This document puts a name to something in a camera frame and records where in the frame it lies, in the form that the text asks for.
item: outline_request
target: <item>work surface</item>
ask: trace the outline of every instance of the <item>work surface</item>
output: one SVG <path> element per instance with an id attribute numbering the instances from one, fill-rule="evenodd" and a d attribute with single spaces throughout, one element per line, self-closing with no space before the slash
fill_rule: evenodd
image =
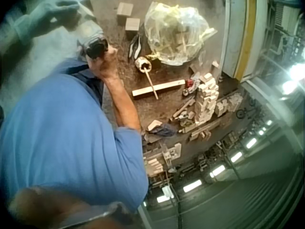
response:
<path id="1" fill-rule="evenodd" d="M 132 97 L 132 90 L 141 89 L 149 86 L 149 82 L 145 74 L 138 72 L 133 62 L 128 63 L 127 52 L 130 41 L 126 38 L 124 26 L 119 26 L 116 20 L 118 0 L 91 0 L 94 15 L 97 17 L 99 25 L 103 28 L 105 35 L 111 45 L 118 49 L 119 74 L 124 81 L 125 88 Z M 133 10 L 131 17 L 141 20 L 140 32 L 145 37 L 144 19 L 146 12 L 152 3 L 151 0 L 123 0 L 122 2 L 132 3 Z M 170 6 L 179 5 L 182 7 L 195 7 L 209 23 L 209 26 L 218 30 L 212 38 L 208 39 L 202 50 L 205 52 L 203 65 L 200 69 L 201 73 L 210 71 L 211 64 L 214 60 L 220 61 L 222 52 L 222 43 L 224 36 L 224 5 L 222 0 L 160 0 L 159 2 Z M 142 42 L 141 56 L 150 54 L 150 48 L 146 38 Z M 182 66 L 169 66 L 160 63 L 160 61 L 152 61 L 152 71 L 150 77 L 154 85 L 167 83 L 171 81 L 189 79 L 191 73 L 188 69 L 192 62 L 198 63 L 196 57 L 193 61 L 187 62 Z M 154 95 L 135 100 L 142 127 L 145 129 L 154 119 L 167 122 L 173 115 L 175 110 L 181 106 L 188 98 L 182 96 L 183 86 L 158 93 L 159 100 Z"/>

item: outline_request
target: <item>ceiling light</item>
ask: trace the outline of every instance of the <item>ceiling light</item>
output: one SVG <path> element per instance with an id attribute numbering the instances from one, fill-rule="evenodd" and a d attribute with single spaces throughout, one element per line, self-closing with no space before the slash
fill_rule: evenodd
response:
<path id="1" fill-rule="evenodd" d="M 283 83 L 282 86 L 284 94 L 292 93 L 296 89 L 296 87 L 297 87 L 297 82 L 292 80 Z"/>
<path id="2" fill-rule="evenodd" d="M 242 155 L 243 155 L 242 152 L 238 152 L 238 153 L 235 154 L 233 157 L 231 157 L 231 161 L 232 161 L 232 162 L 237 161 Z"/>
<path id="3" fill-rule="evenodd" d="M 212 173 L 214 176 L 217 176 L 218 174 L 220 174 L 222 171 L 225 170 L 224 166 L 219 166 L 217 169 L 215 169 Z"/>
<path id="4" fill-rule="evenodd" d="M 183 190 L 184 190 L 184 192 L 189 192 L 189 191 L 193 190 L 194 188 L 200 186 L 201 184 L 202 184 L 201 180 L 197 180 L 194 183 L 191 183 L 191 184 L 183 187 Z"/>
<path id="5" fill-rule="evenodd" d="M 295 81 L 300 81 L 305 77 L 305 63 L 297 63 L 290 69 L 290 78 Z"/>
<path id="6" fill-rule="evenodd" d="M 256 138 L 252 138 L 247 144 L 247 148 L 250 149 L 256 143 Z"/>

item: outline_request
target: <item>person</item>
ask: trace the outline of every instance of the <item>person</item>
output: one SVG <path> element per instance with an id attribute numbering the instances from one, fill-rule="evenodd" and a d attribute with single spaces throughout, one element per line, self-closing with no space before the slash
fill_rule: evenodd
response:
<path id="1" fill-rule="evenodd" d="M 23 206 L 16 195 L 36 187 L 88 205 L 121 202 L 131 212 L 146 196 L 141 126 L 118 75 L 117 50 L 109 46 L 101 58 L 86 60 L 64 61 L 5 117 L 0 187 L 6 204 L 19 206 L 11 209 Z M 112 97 L 116 130 L 101 110 L 104 85 Z"/>

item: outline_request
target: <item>plastic bag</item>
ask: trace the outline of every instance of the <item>plastic bag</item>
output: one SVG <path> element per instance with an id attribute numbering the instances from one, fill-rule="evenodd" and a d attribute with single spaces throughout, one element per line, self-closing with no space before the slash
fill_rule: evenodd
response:
<path id="1" fill-rule="evenodd" d="M 145 34 L 152 54 L 162 63 L 182 65 L 192 60 L 203 42 L 217 31 L 192 7 L 170 7 L 153 2 L 145 17 Z"/>

